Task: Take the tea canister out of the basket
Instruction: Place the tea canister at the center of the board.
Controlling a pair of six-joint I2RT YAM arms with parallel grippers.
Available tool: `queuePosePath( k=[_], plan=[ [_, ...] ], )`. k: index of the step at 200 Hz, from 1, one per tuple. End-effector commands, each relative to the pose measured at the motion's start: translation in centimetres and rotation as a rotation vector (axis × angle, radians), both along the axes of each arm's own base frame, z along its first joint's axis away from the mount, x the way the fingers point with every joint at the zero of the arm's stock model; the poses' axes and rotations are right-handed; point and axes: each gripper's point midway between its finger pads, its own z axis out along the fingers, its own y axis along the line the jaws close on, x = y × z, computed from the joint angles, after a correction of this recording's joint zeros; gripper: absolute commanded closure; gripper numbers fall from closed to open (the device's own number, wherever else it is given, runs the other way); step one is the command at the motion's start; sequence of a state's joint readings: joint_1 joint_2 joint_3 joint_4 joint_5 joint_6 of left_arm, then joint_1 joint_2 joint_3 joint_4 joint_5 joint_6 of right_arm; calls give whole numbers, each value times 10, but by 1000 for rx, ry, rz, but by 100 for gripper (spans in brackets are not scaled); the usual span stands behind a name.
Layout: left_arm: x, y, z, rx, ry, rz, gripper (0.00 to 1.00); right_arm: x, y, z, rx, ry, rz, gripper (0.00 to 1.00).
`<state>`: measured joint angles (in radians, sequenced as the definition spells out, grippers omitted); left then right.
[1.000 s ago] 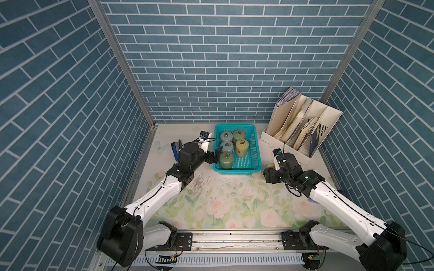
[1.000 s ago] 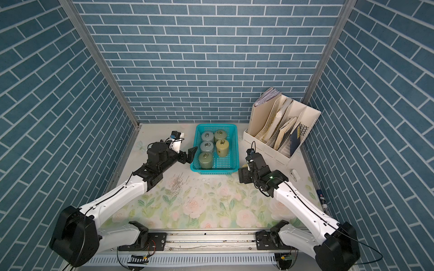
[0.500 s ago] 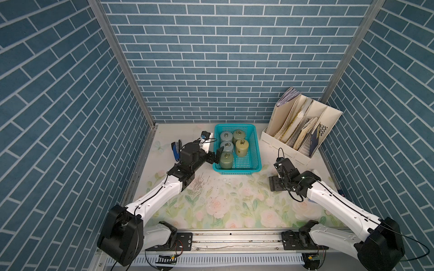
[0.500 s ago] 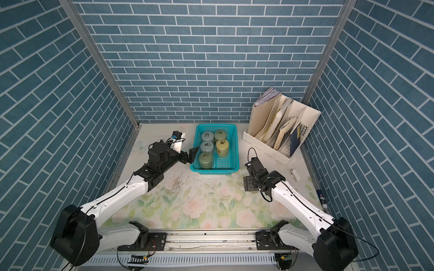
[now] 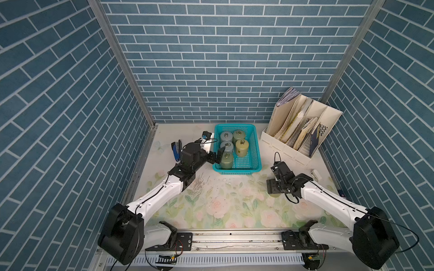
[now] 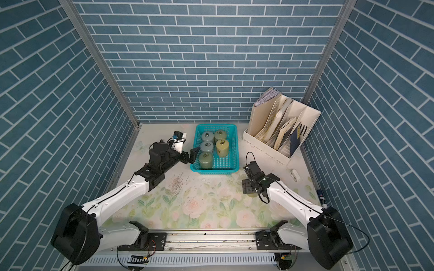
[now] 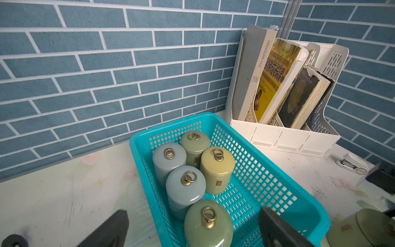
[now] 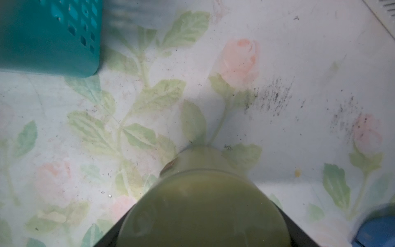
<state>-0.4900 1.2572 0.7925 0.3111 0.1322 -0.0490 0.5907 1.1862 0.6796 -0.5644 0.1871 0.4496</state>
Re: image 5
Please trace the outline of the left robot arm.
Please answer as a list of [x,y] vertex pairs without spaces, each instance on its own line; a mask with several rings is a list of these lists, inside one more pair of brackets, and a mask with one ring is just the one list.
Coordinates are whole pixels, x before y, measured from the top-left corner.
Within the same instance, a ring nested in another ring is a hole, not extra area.
[[209,150],[206,142],[191,142],[180,153],[180,162],[153,190],[139,199],[109,210],[103,224],[98,246],[119,263],[129,265],[144,248],[161,246],[166,250],[176,244],[177,228],[168,222],[147,226],[147,222],[172,198],[181,194],[196,178],[196,172],[206,163],[219,164],[225,149]]

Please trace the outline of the dark green tea canister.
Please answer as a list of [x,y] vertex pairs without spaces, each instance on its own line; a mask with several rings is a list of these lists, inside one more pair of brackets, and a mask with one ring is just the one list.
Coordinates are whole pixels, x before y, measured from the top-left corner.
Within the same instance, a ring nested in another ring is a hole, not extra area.
[[232,152],[225,151],[220,161],[220,167],[224,170],[232,169],[234,165],[234,155]]

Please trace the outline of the grey-blue tea canister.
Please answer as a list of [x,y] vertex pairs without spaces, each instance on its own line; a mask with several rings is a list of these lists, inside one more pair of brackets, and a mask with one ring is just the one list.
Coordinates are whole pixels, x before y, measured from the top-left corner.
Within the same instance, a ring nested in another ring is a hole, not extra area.
[[224,132],[221,132],[221,134],[220,134],[220,140],[222,142],[224,142],[224,141],[232,142],[233,138],[234,138],[233,134],[229,131],[224,131]]
[[234,151],[234,145],[231,141],[223,141],[220,144],[220,148],[224,148],[225,152],[233,152]]

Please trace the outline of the yellow tea canister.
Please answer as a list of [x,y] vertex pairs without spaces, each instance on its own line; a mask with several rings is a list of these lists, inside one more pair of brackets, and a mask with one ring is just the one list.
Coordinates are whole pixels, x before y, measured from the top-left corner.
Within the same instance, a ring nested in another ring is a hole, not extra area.
[[245,139],[237,140],[235,143],[235,151],[238,157],[245,157],[249,151],[249,141]]

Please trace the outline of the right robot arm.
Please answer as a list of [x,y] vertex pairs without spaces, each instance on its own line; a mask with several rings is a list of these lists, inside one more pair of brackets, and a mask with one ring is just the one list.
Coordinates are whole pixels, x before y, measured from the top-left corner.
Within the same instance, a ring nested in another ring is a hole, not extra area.
[[355,254],[371,269],[380,269],[392,255],[405,252],[399,249],[399,239],[392,228],[395,223],[382,209],[342,198],[304,173],[295,175],[283,161],[276,161],[271,170],[275,177],[267,181],[270,195],[292,195],[293,204],[301,204],[302,200],[313,203],[344,224],[344,228],[334,228],[310,220],[298,231],[284,231],[281,237],[285,250],[340,248]]

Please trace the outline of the teal plastic basket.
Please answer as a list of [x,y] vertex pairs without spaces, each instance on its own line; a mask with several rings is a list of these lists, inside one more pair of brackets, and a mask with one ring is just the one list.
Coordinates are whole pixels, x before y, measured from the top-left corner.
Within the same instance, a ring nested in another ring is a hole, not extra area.
[[217,140],[214,143],[214,151],[218,151],[222,141],[220,140],[220,134],[224,131],[229,131],[233,133],[236,130],[242,130],[246,134],[246,139],[249,141],[249,151],[247,156],[238,157],[235,151],[232,152],[234,155],[234,165],[230,170],[221,169],[220,164],[213,165],[214,171],[222,175],[251,175],[257,173],[262,169],[261,155],[259,150],[258,134],[256,127],[252,124],[218,124],[214,128],[214,137]]

